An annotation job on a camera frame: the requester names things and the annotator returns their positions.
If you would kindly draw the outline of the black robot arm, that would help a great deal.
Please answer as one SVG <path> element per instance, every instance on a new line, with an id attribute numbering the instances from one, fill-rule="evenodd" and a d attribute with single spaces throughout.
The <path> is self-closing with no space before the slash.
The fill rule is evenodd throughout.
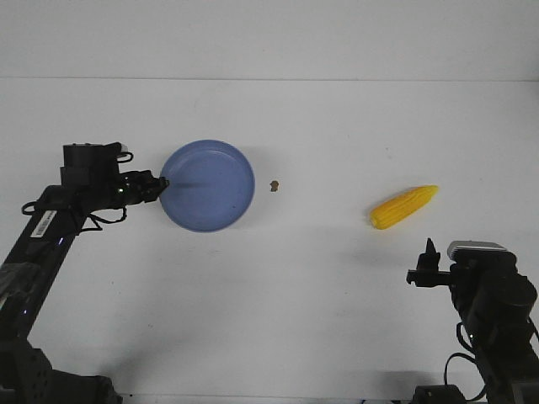
<path id="1" fill-rule="evenodd" d="M 454 241 L 452 264 L 439 269 L 440 252 L 426 242 L 407 282 L 445 286 L 460 317 L 456 335 L 483 380 L 480 396 L 489 403 L 536 403 L 538 356 L 531 340 L 538 330 L 531 310 L 538 292 L 517 269 L 516 256 L 493 242 Z"/>
<path id="2" fill-rule="evenodd" d="M 3 403 L 121 403 L 110 378 L 53 369 L 28 340 L 73 241 L 101 230 L 99 210 L 153 202 L 168 187 L 149 170 L 122 173 L 133 158 L 119 142 L 63 147 L 61 182 L 21 211 L 29 222 L 1 265 L 1 401 Z"/>

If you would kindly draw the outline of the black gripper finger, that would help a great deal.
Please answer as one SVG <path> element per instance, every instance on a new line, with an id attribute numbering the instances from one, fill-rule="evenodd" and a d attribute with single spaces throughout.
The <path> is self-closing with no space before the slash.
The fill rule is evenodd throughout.
<path id="1" fill-rule="evenodd" d="M 163 193 L 163 191 L 165 190 L 165 188 L 163 187 L 156 187 L 156 188 L 153 188 L 149 191 L 149 200 L 150 201 L 156 201 L 160 195 Z"/>
<path id="2" fill-rule="evenodd" d="M 429 237 L 427 238 L 427 241 L 426 241 L 424 254 L 425 255 L 430 255 L 431 254 L 431 239 Z"/>
<path id="3" fill-rule="evenodd" d="M 159 187 L 160 188 L 167 188 L 169 186 L 169 181 L 165 177 L 159 178 Z"/>
<path id="4" fill-rule="evenodd" d="M 439 255 L 438 251 L 436 250 L 435 244 L 432 240 L 430 240 L 430 254 L 433 256 Z"/>

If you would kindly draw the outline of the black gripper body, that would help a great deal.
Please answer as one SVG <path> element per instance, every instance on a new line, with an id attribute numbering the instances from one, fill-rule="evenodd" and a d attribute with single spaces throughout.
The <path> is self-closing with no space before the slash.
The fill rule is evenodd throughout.
<path id="1" fill-rule="evenodd" d="M 408 284 L 416 287 L 433 288 L 436 286 L 449 286 L 452 282 L 450 272 L 439 270 L 440 254 L 422 253 L 419 255 L 416 269 L 409 270 L 406 276 Z"/>
<path id="2" fill-rule="evenodd" d="M 149 191 L 159 187 L 159 178 L 149 170 L 129 171 L 114 176 L 114 206 L 138 205 L 153 202 Z"/>

